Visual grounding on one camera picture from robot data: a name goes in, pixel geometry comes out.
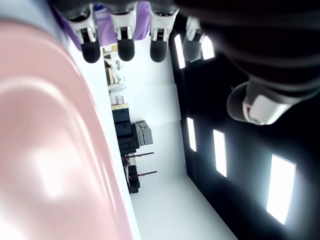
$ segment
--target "black storage bin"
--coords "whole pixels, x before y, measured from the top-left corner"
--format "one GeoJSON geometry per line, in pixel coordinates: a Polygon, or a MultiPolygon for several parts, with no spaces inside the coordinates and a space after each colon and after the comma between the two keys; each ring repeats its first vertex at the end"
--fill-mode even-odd
{"type": "Polygon", "coordinates": [[[135,139],[133,137],[118,138],[118,145],[121,156],[136,152],[135,139]]]}
{"type": "Polygon", "coordinates": [[[137,166],[136,165],[132,165],[130,167],[128,167],[128,175],[136,175],[138,174],[137,172],[137,166]]]}
{"type": "Polygon", "coordinates": [[[115,124],[115,133],[117,138],[130,137],[133,135],[132,126],[130,122],[115,124]]]}
{"type": "Polygon", "coordinates": [[[129,108],[113,110],[112,115],[115,124],[130,123],[129,108]]]}

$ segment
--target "pink plastic surface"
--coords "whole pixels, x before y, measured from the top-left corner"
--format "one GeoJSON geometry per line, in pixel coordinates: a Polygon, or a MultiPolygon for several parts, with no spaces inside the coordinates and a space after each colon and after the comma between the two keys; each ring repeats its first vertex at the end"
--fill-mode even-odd
{"type": "Polygon", "coordinates": [[[0,239],[132,240],[95,106],[45,33],[0,21],[0,239]]]}

